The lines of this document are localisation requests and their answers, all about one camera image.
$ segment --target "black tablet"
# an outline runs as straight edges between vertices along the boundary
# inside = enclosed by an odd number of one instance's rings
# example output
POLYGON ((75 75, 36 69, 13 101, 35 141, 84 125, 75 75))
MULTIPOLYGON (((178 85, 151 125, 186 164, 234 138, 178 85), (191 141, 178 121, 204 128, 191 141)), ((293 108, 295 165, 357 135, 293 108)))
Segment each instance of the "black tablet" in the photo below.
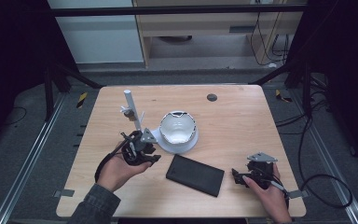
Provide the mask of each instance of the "black tablet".
POLYGON ((210 165, 175 155, 167 179, 217 197, 225 171, 210 165))

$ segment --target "gray sleeve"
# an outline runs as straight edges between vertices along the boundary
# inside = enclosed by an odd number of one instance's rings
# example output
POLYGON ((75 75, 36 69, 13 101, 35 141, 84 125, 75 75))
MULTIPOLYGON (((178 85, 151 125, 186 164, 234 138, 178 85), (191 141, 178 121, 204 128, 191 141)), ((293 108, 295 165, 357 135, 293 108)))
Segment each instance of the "gray sleeve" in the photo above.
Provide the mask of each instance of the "gray sleeve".
POLYGON ((110 223, 119 204, 118 196, 94 184, 68 223, 110 223))

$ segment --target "metal rod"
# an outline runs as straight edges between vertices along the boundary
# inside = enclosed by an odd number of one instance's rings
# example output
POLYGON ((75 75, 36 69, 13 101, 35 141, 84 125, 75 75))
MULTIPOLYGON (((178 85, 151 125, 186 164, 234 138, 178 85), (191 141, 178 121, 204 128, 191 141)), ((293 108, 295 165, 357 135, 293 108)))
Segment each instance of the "metal rod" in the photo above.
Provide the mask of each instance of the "metal rod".
POLYGON ((131 91, 124 90, 124 95, 126 96, 126 100, 127 100, 127 104, 129 104, 129 108, 133 111, 133 114, 135 116, 135 121, 133 122, 135 124, 135 128, 137 131, 142 131, 141 122, 139 120, 138 113, 136 112, 136 107, 132 99, 131 91))
POLYGON ((52 114, 51 119, 49 121, 46 121, 45 124, 43 125, 42 130, 37 136, 34 145, 31 148, 30 153, 28 154, 27 159, 25 160, 24 164, 22 165, 16 177, 16 180, 14 181, 13 185, 10 188, 9 193, 7 194, 6 198, 4 199, 4 201, 0 206, 0 224, 7 223, 11 215, 11 212, 13 211, 14 206, 17 203, 17 200, 20 198, 22 190, 24 189, 25 184, 27 183, 28 177, 34 169, 34 165, 36 164, 39 154, 42 151, 43 146, 45 145, 48 139, 48 135, 52 127, 54 126, 54 123, 58 115, 60 114, 65 94, 61 93, 59 96, 60 97, 59 99, 57 99, 57 103, 55 105, 56 110, 52 114))
POLYGON ((231 6, 175 6, 175 7, 96 7, 96 8, 53 8, 50 10, 31 10, 29 13, 45 14, 53 17, 80 16, 124 16, 156 14, 200 14, 200 13, 240 13, 240 12, 298 12, 310 7, 308 4, 268 4, 231 6))

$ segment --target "human hand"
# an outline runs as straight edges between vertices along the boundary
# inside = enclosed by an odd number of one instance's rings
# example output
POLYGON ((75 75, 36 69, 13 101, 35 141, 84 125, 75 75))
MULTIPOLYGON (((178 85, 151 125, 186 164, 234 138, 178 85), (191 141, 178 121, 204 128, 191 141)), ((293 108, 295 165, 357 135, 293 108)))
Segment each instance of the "human hand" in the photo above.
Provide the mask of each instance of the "human hand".
MULTIPOLYGON (((276 163, 273 164, 274 175, 278 178, 281 177, 278 171, 276 163)), ((270 215, 274 223, 292 222, 289 211, 286 207, 286 201, 284 199, 283 192, 273 185, 270 185, 268 189, 260 188, 253 179, 243 176, 243 180, 249 186, 249 188, 257 195, 264 209, 270 215)))
POLYGON ((97 184, 114 192, 131 177, 143 173, 151 165, 152 163, 147 161, 137 166, 131 166, 127 164, 122 154, 117 154, 104 165, 97 184))

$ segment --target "white bowl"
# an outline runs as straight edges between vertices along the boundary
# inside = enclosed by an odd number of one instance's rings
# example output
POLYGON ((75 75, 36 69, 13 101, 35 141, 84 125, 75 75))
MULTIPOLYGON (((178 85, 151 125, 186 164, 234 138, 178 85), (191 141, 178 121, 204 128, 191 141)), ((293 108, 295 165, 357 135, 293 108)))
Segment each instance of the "white bowl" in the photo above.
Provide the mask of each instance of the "white bowl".
POLYGON ((199 132, 197 130, 196 130, 196 134, 194 135, 193 139, 191 139, 186 144, 170 144, 170 143, 168 143, 161 136, 159 128, 151 131, 151 133, 153 134, 153 136, 156 137, 156 139, 158 141, 158 145, 162 149, 164 149, 167 152, 170 152, 172 154, 183 154, 183 153, 189 151, 191 148, 193 148, 197 144, 197 141, 199 140, 199 132))
POLYGON ((163 140, 175 146, 190 142, 194 138, 196 130, 196 121, 185 111, 168 113, 159 125, 163 140))

